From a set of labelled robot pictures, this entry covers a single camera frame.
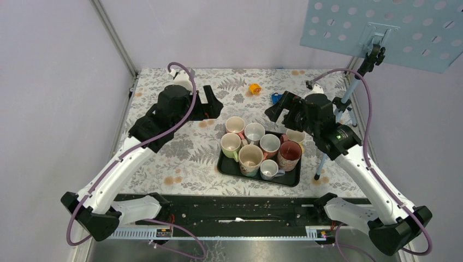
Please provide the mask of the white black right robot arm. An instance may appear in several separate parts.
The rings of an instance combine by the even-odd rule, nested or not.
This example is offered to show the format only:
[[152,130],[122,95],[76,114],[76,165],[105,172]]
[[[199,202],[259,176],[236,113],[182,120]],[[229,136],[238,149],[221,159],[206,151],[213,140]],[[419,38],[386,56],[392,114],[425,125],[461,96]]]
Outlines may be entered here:
[[328,193],[313,210],[314,220],[326,225],[335,220],[368,235],[383,254],[392,256],[422,233],[432,218],[426,206],[408,200],[369,157],[360,137],[336,121],[333,103],[322,93],[301,98],[288,91],[265,110],[276,122],[284,109],[283,125],[312,136],[316,147],[327,154],[356,182],[373,210],[348,203]]

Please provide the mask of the yellow ceramic mug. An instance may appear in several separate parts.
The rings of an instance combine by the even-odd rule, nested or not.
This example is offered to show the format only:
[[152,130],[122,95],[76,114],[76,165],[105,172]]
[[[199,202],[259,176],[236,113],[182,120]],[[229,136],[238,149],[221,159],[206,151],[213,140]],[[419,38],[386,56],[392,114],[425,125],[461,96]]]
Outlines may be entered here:
[[288,138],[288,140],[296,142],[297,144],[299,144],[300,147],[301,147],[302,153],[305,152],[304,141],[306,139],[306,134],[304,132],[299,132],[299,131],[287,129],[286,137]]

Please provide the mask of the green ceramic mug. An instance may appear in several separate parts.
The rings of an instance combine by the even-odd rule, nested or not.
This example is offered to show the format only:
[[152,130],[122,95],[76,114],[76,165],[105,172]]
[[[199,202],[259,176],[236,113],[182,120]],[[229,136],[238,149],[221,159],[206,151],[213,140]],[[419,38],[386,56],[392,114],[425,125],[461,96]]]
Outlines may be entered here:
[[227,133],[221,138],[222,153],[234,161],[239,161],[239,150],[241,148],[241,138],[235,133]]

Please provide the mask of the brown ceramic mug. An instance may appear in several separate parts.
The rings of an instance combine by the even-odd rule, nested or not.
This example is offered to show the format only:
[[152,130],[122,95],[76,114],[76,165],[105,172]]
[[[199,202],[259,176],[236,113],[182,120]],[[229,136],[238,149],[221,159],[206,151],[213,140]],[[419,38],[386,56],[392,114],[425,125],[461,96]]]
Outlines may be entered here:
[[281,142],[280,138],[273,134],[265,134],[259,142],[263,151],[264,160],[273,158],[279,151]]

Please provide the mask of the beige teal ceramic mug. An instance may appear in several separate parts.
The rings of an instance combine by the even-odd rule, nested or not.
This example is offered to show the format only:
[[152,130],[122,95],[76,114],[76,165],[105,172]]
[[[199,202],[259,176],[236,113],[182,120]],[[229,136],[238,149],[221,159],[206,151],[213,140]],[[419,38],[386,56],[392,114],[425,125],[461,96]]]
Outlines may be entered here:
[[240,149],[238,157],[241,173],[246,177],[253,177],[264,160],[264,153],[256,145],[245,145]]

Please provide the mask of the grey ceramic mug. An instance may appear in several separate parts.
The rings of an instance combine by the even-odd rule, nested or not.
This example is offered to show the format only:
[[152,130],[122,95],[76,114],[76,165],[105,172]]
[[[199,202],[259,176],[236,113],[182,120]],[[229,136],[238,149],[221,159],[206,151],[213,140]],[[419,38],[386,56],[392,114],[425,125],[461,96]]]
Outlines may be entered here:
[[285,175],[286,172],[278,167],[278,164],[271,159],[264,160],[260,165],[260,176],[266,181]]

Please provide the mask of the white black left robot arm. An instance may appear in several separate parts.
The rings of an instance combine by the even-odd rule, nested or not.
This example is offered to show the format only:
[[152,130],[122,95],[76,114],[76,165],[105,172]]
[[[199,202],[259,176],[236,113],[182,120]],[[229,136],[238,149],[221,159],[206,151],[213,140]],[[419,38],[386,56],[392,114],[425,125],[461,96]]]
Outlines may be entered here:
[[133,174],[152,158],[187,121],[216,119],[223,104],[212,87],[203,87],[207,103],[199,93],[180,85],[169,85],[158,95],[158,102],[136,120],[121,148],[105,168],[77,193],[66,192],[61,203],[96,241],[103,241],[124,224],[151,219],[163,224],[169,219],[167,201],[155,193],[138,199],[115,198]]

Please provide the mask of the blue white ceramic mug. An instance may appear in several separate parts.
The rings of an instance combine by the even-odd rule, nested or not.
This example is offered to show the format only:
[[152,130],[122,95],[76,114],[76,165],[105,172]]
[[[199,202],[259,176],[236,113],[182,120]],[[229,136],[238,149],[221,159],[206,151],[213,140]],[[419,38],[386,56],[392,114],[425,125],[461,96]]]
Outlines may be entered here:
[[265,135],[265,129],[260,123],[249,123],[244,129],[244,135],[248,144],[259,146],[261,138]]

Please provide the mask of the salmon pink ceramic mug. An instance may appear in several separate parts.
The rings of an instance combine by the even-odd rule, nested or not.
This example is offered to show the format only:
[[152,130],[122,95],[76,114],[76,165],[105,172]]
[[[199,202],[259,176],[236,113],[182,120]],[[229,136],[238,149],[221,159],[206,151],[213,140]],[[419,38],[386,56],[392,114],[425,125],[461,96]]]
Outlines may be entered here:
[[245,121],[241,117],[233,116],[226,120],[225,129],[227,133],[237,134],[240,139],[245,139]]

